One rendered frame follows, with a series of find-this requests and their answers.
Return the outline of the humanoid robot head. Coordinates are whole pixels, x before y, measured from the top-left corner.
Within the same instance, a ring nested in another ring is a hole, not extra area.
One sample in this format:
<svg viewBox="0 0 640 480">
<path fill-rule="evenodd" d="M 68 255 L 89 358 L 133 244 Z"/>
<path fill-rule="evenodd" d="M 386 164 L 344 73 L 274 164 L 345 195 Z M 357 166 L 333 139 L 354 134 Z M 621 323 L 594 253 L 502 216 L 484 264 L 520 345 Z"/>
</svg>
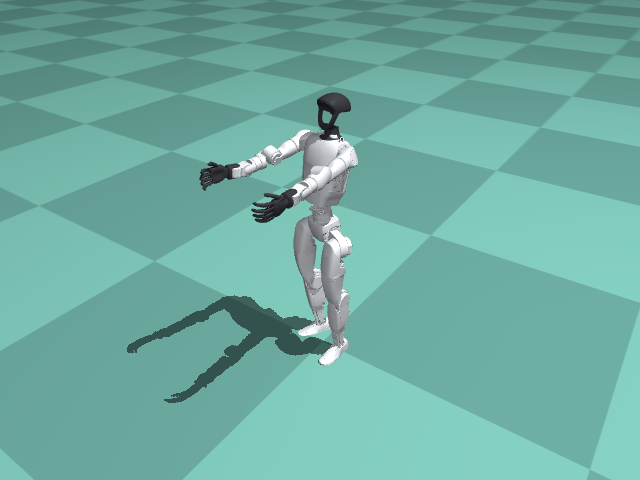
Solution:
<svg viewBox="0 0 640 480">
<path fill-rule="evenodd" d="M 338 140 L 337 138 L 331 138 L 330 135 L 337 135 L 340 139 L 341 135 L 339 133 L 339 127 L 335 126 L 334 123 L 341 112 L 349 112 L 351 110 L 351 104 L 347 97 L 340 93 L 328 93 L 321 96 L 317 100 L 317 104 L 319 107 L 318 111 L 318 124 L 320 128 L 324 131 L 324 134 L 320 135 L 322 140 Z M 328 111 L 332 114 L 332 118 L 328 123 L 324 123 L 322 120 L 323 110 Z M 343 140 L 343 138 L 341 138 Z"/>
</svg>

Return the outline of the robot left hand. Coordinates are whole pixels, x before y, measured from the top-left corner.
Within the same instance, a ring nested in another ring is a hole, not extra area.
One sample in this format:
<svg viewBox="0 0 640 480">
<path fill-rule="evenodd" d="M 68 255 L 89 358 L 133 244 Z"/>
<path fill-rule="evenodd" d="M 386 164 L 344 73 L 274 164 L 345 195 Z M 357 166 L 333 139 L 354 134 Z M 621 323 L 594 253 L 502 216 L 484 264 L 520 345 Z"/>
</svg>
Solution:
<svg viewBox="0 0 640 480">
<path fill-rule="evenodd" d="M 260 223 L 266 223 L 271 221 L 275 217 L 278 217 L 279 215 L 281 215 L 286 208 L 291 208 L 293 206 L 294 201 L 292 196 L 295 194 L 297 194 L 296 189 L 289 189 L 283 192 L 281 195 L 264 193 L 265 197 L 271 197 L 275 199 L 265 204 L 253 202 L 253 205 L 257 207 L 263 207 L 263 208 L 266 207 L 265 209 L 259 209 L 259 210 L 251 209 L 251 211 L 255 213 L 262 213 L 260 215 L 253 214 L 253 216 L 256 217 L 255 221 Z M 263 218 L 263 219 L 257 219 L 257 218 Z"/>
</svg>

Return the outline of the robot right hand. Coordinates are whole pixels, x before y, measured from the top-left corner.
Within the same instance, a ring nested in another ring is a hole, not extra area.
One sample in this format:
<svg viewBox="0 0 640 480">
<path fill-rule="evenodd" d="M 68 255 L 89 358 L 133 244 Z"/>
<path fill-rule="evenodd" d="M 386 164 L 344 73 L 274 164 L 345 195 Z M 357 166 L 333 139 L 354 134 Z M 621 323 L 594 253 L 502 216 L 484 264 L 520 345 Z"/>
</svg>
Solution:
<svg viewBox="0 0 640 480">
<path fill-rule="evenodd" d="M 200 173 L 202 174 L 200 176 L 200 180 L 201 180 L 201 185 L 203 186 L 203 190 L 206 191 L 206 187 L 212 185 L 212 184 L 216 184 L 221 182 L 222 180 L 224 180 L 225 178 L 227 178 L 228 180 L 230 179 L 235 179 L 232 178 L 232 169 L 233 168 L 237 168 L 240 167 L 239 164 L 229 164 L 229 165 L 225 165 L 225 167 L 223 165 L 218 165 L 217 163 L 214 162 L 209 162 L 208 166 L 214 166 L 211 168 L 205 168 L 202 169 L 200 171 Z M 205 173 L 204 172 L 209 172 L 209 173 Z M 210 176 L 210 177 L 208 177 Z M 204 177 L 207 177 L 205 179 L 203 179 Z M 212 181 L 210 181 L 212 180 Z M 209 181 L 209 182 L 207 182 Z M 207 183 L 205 183 L 207 182 Z M 205 184 L 204 184 L 205 183 Z"/>
</svg>

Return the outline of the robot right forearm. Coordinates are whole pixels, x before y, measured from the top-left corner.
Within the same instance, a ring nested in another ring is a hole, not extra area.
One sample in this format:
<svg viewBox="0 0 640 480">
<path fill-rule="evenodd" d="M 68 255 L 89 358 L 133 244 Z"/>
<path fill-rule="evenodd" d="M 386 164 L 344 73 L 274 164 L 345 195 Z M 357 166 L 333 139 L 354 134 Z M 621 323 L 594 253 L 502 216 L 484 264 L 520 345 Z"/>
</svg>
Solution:
<svg viewBox="0 0 640 480">
<path fill-rule="evenodd" d="M 253 158 L 238 163 L 240 167 L 232 169 L 232 178 L 240 178 L 243 176 L 248 177 L 258 170 L 265 169 L 267 167 L 267 161 L 266 157 L 263 155 L 263 151 L 264 149 L 260 153 L 254 155 Z"/>
</svg>

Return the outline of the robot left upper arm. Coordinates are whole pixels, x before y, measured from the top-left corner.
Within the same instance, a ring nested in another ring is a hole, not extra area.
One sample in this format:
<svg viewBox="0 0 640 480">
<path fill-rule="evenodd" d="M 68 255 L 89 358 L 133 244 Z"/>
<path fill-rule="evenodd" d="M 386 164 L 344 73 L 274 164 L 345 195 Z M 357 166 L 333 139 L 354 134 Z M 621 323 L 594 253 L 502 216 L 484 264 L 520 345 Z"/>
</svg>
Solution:
<svg viewBox="0 0 640 480">
<path fill-rule="evenodd" d="M 353 146 L 347 146 L 338 151 L 338 156 L 335 157 L 327 166 L 314 166 L 310 170 L 310 174 L 318 175 L 324 167 L 329 167 L 331 170 L 331 179 L 332 180 L 340 176 L 346 170 L 355 167 L 358 165 L 358 158 Z M 327 183 L 327 184 L 328 184 Z"/>
</svg>

